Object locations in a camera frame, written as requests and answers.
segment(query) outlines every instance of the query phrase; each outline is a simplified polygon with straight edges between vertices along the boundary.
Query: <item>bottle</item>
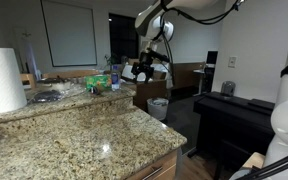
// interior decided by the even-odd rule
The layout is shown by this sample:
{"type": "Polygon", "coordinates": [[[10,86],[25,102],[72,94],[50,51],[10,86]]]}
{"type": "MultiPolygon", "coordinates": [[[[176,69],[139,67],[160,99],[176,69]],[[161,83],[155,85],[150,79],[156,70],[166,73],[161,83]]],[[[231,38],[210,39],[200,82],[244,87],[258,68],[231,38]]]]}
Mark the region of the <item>bottle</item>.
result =
{"type": "Polygon", "coordinates": [[[112,90],[115,91],[120,89],[121,73],[118,71],[117,65],[113,65],[112,67],[111,78],[112,78],[112,90]]]}

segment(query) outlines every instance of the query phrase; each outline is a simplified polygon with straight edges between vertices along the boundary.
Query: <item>trash can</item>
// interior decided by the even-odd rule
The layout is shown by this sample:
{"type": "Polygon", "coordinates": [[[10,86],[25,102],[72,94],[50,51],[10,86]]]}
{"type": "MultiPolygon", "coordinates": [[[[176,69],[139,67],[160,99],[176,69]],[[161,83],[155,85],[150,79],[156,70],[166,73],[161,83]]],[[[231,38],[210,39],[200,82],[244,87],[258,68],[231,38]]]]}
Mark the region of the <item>trash can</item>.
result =
{"type": "Polygon", "coordinates": [[[167,99],[154,98],[147,100],[148,113],[159,121],[162,121],[166,118],[167,107],[167,99]]]}

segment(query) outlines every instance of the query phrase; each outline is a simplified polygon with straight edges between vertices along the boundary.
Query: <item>whiteboard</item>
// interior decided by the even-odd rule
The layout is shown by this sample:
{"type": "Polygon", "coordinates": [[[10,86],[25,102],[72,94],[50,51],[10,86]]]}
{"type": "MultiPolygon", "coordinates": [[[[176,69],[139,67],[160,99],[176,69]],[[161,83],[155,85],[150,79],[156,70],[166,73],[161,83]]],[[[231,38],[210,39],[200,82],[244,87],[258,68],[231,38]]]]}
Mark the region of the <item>whiteboard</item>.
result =
{"type": "Polygon", "coordinates": [[[43,1],[53,67],[96,65],[91,9],[43,1]]]}

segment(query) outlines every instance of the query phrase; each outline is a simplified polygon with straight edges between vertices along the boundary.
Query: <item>electrical outlet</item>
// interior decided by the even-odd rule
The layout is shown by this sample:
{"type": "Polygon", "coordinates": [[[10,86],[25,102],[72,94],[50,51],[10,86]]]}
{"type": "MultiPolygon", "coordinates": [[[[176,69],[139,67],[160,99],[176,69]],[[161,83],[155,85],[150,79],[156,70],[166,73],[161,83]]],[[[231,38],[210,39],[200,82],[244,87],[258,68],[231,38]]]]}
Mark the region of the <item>electrical outlet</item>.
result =
{"type": "Polygon", "coordinates": [[[228,67],[235,68],[237,57],[231,56],[228,60],[228,67]]]}

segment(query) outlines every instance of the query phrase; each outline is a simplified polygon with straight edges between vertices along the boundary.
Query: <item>paper towel roll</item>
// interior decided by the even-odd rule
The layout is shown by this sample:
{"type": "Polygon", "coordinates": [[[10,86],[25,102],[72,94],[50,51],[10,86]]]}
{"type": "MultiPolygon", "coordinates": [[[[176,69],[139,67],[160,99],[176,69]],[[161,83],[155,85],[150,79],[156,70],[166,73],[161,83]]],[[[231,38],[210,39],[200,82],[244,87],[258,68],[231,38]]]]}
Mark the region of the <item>paper towel roll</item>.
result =
{"type": "Polygon", "coordinates": [[[27,104],[13,49],[0,48],[0,113],[27,104]]]}

